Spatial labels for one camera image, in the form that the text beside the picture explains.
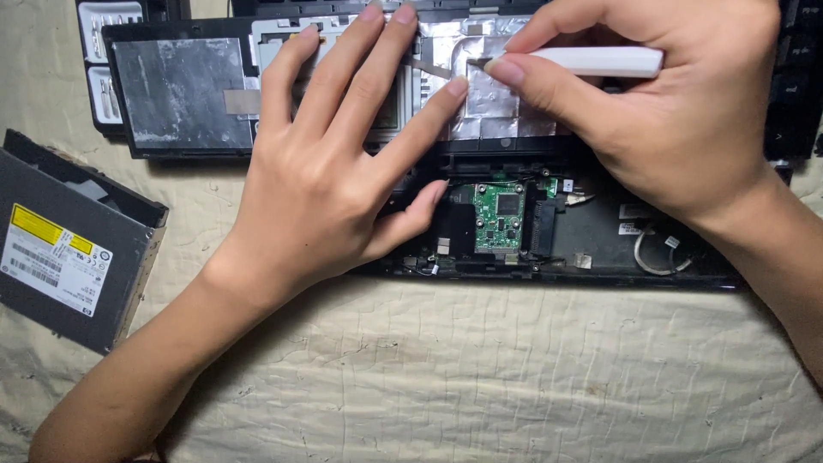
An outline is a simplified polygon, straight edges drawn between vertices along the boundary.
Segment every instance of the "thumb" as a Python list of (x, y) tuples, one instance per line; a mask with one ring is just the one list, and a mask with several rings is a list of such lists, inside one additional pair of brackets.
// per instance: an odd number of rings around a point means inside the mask
[(380, 218), (374, 224), (371, 241), (363, 251), (364, 262), (379, 259), (428, 230), (435, 207), (448, 186), (446, 180), (435, 180), (420, 190), (405, 211)]
[(492, 59), (484, 70), (588, 142), (620, 120), (616, 98), (548, 59), (507, 53)]

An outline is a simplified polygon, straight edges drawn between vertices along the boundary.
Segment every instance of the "barcode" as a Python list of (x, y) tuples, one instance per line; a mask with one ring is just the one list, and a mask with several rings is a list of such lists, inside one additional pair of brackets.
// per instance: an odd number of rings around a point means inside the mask
[(57, 287), (57, 280), (49, 278), (48, 275), (37, 271), (37, 269), (32, 269), (30, 266), (28, 266), (26, 264), (23, 264), (22, 262), (19, 262), (19, 261), (14, 260), (14, 259), (12, 259), (12, 265), (17, 267), (18, 269), (26, 272), (27, 274), (30, 274), (30, 275), (34, 276), (37, 279), (45, 281), (46, 283), (54, 286), (55, 288)]
[(12, 243), (12, 249), (20, 251), (24, 255), (27, 255), (27, 256), (31, 257), (32, 259), (40, 262), (41, 264), (45, 265), (46, 267), (49, 267), (50, 269), (54, 270), (57, 273), (60, 273), (60, 271), (63, 270), (62, 265), (55, 264), (51, 259), (46, 259), (45, 257), (43, 257), (41, 255), (37, 255), (37, 254), (31, 252), (30, 250), (27, 250), (23, 246), (18, 245), (17, 243)]

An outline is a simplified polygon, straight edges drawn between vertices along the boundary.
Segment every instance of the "hand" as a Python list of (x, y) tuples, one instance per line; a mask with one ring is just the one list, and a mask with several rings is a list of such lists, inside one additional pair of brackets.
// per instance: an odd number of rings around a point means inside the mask
[(237, 221), (207, 264), (214, 279), (255, 306), (270, 306), (386, 255), (429, 226), (443, 180), (427, 185), (405, 212), (375, 218), (463, 103), (466, 80), (432, 96), (378, 155), (363, 150), (416, 28), (410, 3), (385, 24), (372, 2), (314, 70), (294, 122), (291, 87), (317, 49), (317, 29), (283, 45), (263, 72), (260, 130)]
[[(629, 190), (694, 225), (774, 176), (762, 143), (779, 18), (776, 0), (554, 0), (486, 71), (574, 130)], [(608, 95), (524, 54), (595, 25), (664, 50), (659, 77)]]

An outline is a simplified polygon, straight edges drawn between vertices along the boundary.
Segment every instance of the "white fabric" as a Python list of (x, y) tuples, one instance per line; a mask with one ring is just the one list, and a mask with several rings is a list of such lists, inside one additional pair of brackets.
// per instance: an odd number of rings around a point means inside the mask
[[(193, 7), (208, 17), (226, 5)], [(229, 230), (244, 170), (150, 166), (106, 142), (91, 124), (74, 2), (0, 0), (0, 30), (0, 129), (171, 207), (135, 330)], [(816, 160), (794, 185), (818, 212), (821, 177)], [(2, 460), (26, 458), (33, 430), (99, 359), (0, 309)], [(769, 312), (745, 293), (340, 278), (207, 373), (171, 456), (782, 462), (818, 446), (821, 413)]]

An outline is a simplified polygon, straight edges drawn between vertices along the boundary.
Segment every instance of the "laptop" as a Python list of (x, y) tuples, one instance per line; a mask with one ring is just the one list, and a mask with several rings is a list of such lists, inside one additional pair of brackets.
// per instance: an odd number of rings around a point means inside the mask
[[(823, 110), (823, 63), (816, 53), (819, 19), (793, 3), (784, 5), (765, 140), (766, 157), (787, 182), (793, 167), (811, 156)], [(502, 51), (542, 4), (416, 3), (417, 37), (365, 149), (379, 151), (448, 81), (437, 69), (465, 75), (470, 84), (466, 104), (395, 187), (381, 214), (403, 210), (432, 180), (449, 179), (449, 190), (429, 231), (353, 272), (598, 286), (740, 287), (737, 271), (702, 238), (622, 188), (578, 137), (470, 64), (478, 54)], [(250, 156), (258, 127), (260, 72), (293, 34), (318, 26), (319, 51), (294, 87), (296, 111), (313, 66), (365, 7), (342, 0), (234, 0), (232, 5), (239, 17), (103, 28), (111, 92), (135, 159)], [(387, 2), (384, 10), (390, 14), (399, 6)], [(610, 79), (603, 86), (621, 90)]]

